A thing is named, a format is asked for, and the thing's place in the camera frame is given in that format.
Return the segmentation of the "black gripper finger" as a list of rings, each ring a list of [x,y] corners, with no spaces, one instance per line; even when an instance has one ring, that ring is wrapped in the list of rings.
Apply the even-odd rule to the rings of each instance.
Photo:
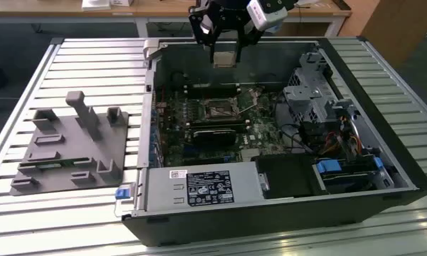
[[[258,30],[255,26],[250,29],[249,32],[245,31],[245,28],[238,30],[238,40],[237,40],[237,50],[235,50],[235,62],[241,62],[242,50],[250,45],[257,45],[263,35],[263,31]]]
[[[210,62],[214,63],[215,45],[220,28],[219,6],[191,6],[188,20],[198,44],[210,47]]]

